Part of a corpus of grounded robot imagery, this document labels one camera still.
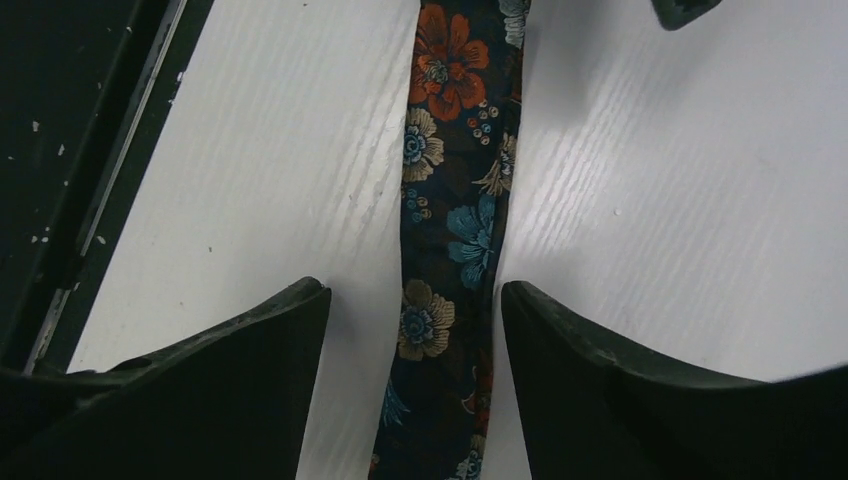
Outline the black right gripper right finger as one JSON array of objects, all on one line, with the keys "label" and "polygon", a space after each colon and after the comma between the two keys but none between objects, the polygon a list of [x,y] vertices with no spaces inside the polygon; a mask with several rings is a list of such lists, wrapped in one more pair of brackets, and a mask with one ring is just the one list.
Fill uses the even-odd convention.
[{"label": "black right gripper right finger", "polygon": [[702,368],[526,281],[501,311],[536,479],[843,479],[847,370],[778,382]]}]

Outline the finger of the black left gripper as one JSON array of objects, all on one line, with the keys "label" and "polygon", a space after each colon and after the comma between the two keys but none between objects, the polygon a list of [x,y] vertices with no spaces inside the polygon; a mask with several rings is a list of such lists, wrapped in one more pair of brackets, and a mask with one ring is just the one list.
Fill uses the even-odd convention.
[{"label": "finger of the black left gripper", "polygon": [[677,31],[716,8],[722,0],[652,0],[661,27]]}]

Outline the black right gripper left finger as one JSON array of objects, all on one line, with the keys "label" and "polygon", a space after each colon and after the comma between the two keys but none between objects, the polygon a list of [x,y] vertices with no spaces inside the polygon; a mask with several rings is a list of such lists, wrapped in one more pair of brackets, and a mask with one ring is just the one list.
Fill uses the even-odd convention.
[{"label": "black right gripper left finger", "polygon": [[258,306],[97,372],[1,372],[5,479],[292,479],[332,292]]}]

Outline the dark blue floral tie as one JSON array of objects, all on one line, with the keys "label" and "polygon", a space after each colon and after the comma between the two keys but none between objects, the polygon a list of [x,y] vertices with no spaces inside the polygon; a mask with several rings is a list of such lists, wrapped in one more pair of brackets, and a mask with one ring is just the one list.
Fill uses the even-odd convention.
[{"label": "dark blue floral tie", "polygon": [[398,336],[372,479],[481,475],[530,9],[524,0],[420,5],[402,142]]}]

